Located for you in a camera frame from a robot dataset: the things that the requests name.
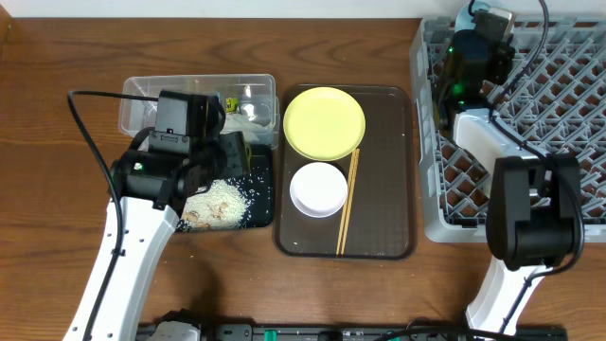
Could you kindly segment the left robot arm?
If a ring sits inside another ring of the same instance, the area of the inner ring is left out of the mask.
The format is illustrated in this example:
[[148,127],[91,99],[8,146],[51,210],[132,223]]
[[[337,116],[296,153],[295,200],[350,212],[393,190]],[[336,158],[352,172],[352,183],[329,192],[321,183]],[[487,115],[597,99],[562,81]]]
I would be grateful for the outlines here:
[[242,133],[144,128],[112,166],[104,237],[68,340],[134,339],[159,258],[186,199],[250,171]]

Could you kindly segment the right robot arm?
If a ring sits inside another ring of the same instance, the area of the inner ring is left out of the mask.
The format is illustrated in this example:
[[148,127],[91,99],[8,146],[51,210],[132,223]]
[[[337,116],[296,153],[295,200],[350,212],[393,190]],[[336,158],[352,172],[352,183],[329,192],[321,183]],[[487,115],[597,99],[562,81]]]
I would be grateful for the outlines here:
[[457,31],[434,99],[437,128],[491,176],[486,236],[492,258],[467,321],[506,335],[516,333],[541,279],[571,269],[585,244],[579,161],[531,147],[480,93],[484,81],[505,82],[514,53],[503,35]]

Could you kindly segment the white tissue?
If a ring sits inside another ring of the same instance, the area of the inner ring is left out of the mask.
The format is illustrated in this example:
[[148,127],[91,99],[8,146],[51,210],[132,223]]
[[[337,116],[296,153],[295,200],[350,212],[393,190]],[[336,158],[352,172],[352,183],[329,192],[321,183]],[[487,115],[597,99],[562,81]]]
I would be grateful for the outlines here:
[[221,131],[222,135],[241,132],[249,143],[259,143],[261,136],[266,133],[265,128],[248,117],[239,114],[228,114]]

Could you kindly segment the green snack wrapper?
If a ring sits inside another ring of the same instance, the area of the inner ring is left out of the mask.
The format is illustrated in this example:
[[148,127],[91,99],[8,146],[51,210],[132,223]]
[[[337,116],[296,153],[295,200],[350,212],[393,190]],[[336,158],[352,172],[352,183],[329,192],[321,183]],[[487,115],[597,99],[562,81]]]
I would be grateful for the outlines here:
[[226,98],[225,99],[225,111],[228,114],[237,113],[239,110],[239,100],[237,98]]

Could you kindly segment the pink white bowl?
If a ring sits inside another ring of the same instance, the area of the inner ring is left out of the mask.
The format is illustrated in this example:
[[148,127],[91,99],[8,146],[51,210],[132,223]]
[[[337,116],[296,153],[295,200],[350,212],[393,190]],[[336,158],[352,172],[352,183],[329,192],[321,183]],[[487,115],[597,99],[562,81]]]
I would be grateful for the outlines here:
[[294,174],[289,192],[298,211],[312,218],[327,218],[345,204],[348,182],[332,164],[313,162]]

